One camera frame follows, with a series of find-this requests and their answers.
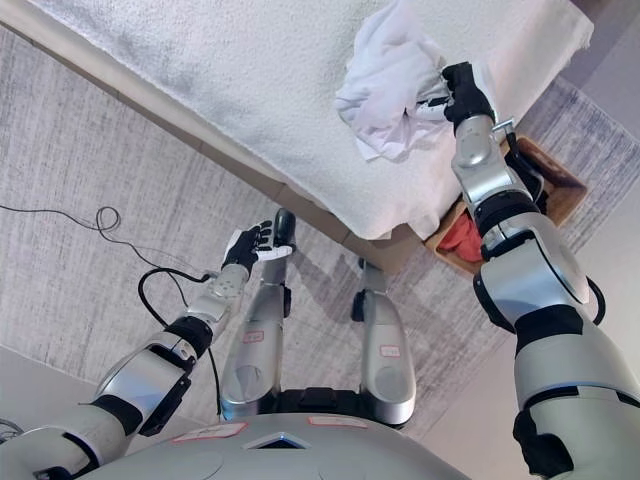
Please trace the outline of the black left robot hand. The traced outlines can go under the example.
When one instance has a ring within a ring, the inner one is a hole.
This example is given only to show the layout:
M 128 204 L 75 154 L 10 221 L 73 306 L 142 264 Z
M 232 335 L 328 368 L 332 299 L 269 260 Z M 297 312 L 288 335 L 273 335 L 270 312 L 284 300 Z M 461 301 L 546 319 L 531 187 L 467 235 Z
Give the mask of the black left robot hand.
M 221 269 L 228 265 L 242 266 L 251 274 L 259 262 L 279 260 L 294 253 L 296 247 L 290 240 L 278 240 L 274 222 L 265 220 L 247 230 L 235 230 L 229 239 Z

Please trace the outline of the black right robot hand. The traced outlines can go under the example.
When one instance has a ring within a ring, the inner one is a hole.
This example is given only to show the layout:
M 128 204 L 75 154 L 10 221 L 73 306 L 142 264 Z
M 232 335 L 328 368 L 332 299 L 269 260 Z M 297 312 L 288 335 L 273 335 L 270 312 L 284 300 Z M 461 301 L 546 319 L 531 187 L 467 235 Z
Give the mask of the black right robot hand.
M 419 120 L 447 120 L 454 129 L 477 116 L 488 117 L 493 125 L 497 123 L 491 75 L 486 68 L 462 62 L 446 66 L 441 76 L 448 93 L 435 94 L 417 103 L 414 114 Z

